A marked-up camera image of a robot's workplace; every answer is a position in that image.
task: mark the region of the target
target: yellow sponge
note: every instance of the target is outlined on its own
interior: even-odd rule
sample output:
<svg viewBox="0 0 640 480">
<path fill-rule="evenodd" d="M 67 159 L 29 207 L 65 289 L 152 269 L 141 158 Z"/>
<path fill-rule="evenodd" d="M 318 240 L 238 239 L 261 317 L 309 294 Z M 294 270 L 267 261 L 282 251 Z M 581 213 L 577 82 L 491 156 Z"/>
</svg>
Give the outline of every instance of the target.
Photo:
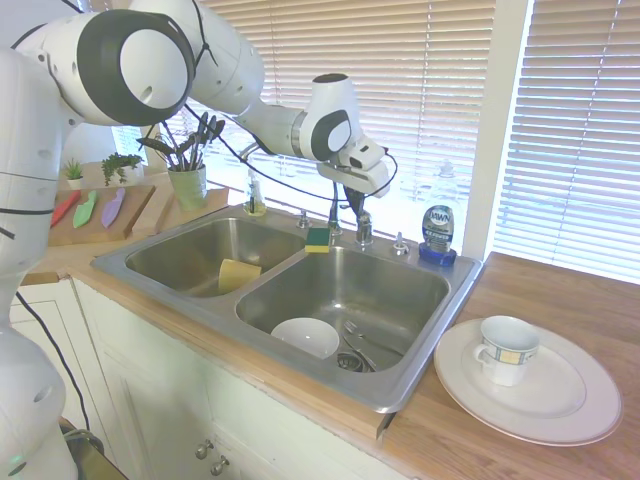
<svg viewBox="0 0 640 480">
<path fill-rule="evenodd" d="M 328 228 L 310 228 L 304 251 L 307 253 L 329 253 L 331 232 Z"/>
</svg>

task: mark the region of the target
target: dish soap bottle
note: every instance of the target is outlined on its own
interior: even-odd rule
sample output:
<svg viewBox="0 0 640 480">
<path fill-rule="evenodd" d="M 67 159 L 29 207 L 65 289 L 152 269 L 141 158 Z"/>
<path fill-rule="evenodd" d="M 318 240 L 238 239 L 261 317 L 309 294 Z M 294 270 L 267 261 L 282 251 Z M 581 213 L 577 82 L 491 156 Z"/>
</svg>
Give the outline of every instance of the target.
<svg viewBox="0 0 640 480">
<path fill-rule="evenodd" d="M 262 197 L 262 189 L 260 188 L 260 180 L 256 172 L 249 170 L 249 178 L 246 190 L 247 200 L 244 202 L 244 211 L 252 217 L 261 217 L 267 213 L 267 205 Z"/>
<path fill-rule="evenodd" d="M 427 211 L 422 219 L 422 259 L 442 266 L 453 265 L 458 254 L 451 248 L 451 244 L 456 217 L 462 211 L 458 195 L 453 165 L 447 160 L 440 167 L 440 173 L 427 199 Z"/>
</svg>

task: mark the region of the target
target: kitchen sink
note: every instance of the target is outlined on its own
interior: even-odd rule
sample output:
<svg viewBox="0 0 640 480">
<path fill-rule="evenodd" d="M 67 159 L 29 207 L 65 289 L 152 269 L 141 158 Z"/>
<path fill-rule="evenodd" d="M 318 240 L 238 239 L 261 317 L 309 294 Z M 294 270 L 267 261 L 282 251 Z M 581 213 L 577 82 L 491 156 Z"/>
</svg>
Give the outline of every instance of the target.
<svg viewBox="0 0 640 480">
<path fill-rule="evenodd" d="M 350 321 L 366 337 L 353 337 L 352 344 L 389 368 L 409 350 L 448 293 L 446 280 L 428 270 L 337 247 L 328 255 L 305 257 L 248 293 L 236 312 L 266 333 L 290 318 L 311 317 L 349 336 L 345 322 Z M 398 354 L 389 355 L 380 345 Z"/>
<path fill-rule="evenodd" d="M 328 254 L 307 254 L 307 230 L 296 224 L 274 209 L 254 218 L 242 206 L 227 207 L 93 266 L 378 412 L 400 410 L 482 264 L 458 257 L 438 267 L 421 260 L 413 242 L 398 256 L 392 240 L 376 237 L 361 247 L 349 231 L 332 237 Z M 262 275 L 220 295 L 225 258 L 259 265 Z M 338 351 L 319 359 L 270 335 L 295 317 L 333 325 Z"/>
<path fill-rule="evenodd" d="M 239 218 L 222 218 L 140 250 L 127 268 L 193 297 L 215 297 L 225 258 L 265 273 L 304 249 L 303 238 Z"/>
</svg>

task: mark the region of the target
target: white plate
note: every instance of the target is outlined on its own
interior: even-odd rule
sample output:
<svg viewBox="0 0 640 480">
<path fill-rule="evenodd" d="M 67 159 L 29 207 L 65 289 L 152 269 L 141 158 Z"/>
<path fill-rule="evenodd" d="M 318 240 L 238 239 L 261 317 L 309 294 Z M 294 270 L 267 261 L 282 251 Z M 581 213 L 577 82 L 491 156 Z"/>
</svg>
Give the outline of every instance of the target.
<svg viewBox="0 0 640 480">
<path fill-rule="evenodd" d="M 482 341 L 472 320 L 447 331 L 435 366 L 444 388 L 471 415 L 528 442 L 571 447 L 611 435 L 622 418 L 622 399 L 607 371 L 574 343 L 536 327 L 538 355 L 522 383 L 494 384 L 472 355 Z"/>
</svg>

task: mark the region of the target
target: green pot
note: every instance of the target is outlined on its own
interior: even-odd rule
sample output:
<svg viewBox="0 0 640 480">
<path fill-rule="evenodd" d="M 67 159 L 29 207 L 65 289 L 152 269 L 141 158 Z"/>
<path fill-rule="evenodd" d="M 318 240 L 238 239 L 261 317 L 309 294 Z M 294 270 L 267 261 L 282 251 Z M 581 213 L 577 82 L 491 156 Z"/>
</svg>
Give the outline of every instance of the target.
<svg viewBox="0 0 640 480">
<path fill-rule="evenodd" d="M 199 210 L 207 205 L 207 169 L 204 165 L 193 172 L 169 170 L 169 179 L 182 210 Z"/>
</svg>

